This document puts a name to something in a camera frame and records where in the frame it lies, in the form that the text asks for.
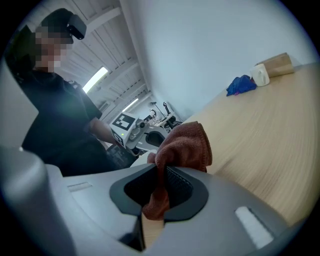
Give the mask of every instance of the black cap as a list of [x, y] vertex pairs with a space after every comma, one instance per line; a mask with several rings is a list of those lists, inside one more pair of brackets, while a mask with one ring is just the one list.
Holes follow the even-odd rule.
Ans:
[[74, 14], [65, 8], [57, 9], [45, 17], [40, 26], [47, 27], [48, 33], [61, 33], [62, 38], [68, 39], [69, 43], [73, 44], [72, 35], [67, 30], [67, 25], [72, 15]]

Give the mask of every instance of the ceiling light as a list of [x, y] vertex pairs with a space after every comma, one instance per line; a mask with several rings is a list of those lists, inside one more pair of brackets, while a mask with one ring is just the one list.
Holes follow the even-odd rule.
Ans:
[[91, 79], [85, 84], [85, 86], [82, 88], [85, 93], [89, 92], [89, 90], [94, 86], [100, 78], [102, 78], [108, 70], [106, 70], [104, 67], [100, 68], [97, 73], [91, 77]]
[[122, 110], [122, 112], [125, 112], [128, 108], [130, 108], [133, 104], [135, 104], [139, 99], [136, 98], [134, 101], [132, 101], [128, 106], [126, 106], [126, 108], [124, 110]]

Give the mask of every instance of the ceiling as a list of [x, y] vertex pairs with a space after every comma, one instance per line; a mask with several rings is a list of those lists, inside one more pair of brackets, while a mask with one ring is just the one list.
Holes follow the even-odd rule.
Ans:
[[150, 95], [118, 0], [44, 0], [22, 25], [34, 31], [59, 8], [77, 14], [87, 31], [83, 40], [73, 38], [72, 50], [55, 72], [83, 87], [101, 67], [108, 70], [87, 93], [103, 112], [104, 122], [109, 123], [136, 98]]

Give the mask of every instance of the man's hand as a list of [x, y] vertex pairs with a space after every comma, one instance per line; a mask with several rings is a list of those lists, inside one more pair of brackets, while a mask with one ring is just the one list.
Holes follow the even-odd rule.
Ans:
[[103, 142], [117, 144], [117, 141], [112, 136], [111, 128], [108, 124], [94, 118], [89, 123], [89, 131], [94, 134], [97, 139]]

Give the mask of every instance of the black t-shirt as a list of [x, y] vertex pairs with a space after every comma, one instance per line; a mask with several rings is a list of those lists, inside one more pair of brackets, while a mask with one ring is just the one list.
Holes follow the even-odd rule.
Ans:
[[102, 113], [82, 88], [74, 88], [56, 73], [31, 71], [20, 85], [39, 111], [22, 147], [64, 176], [115, 170], [103, 145], [88, 131]]

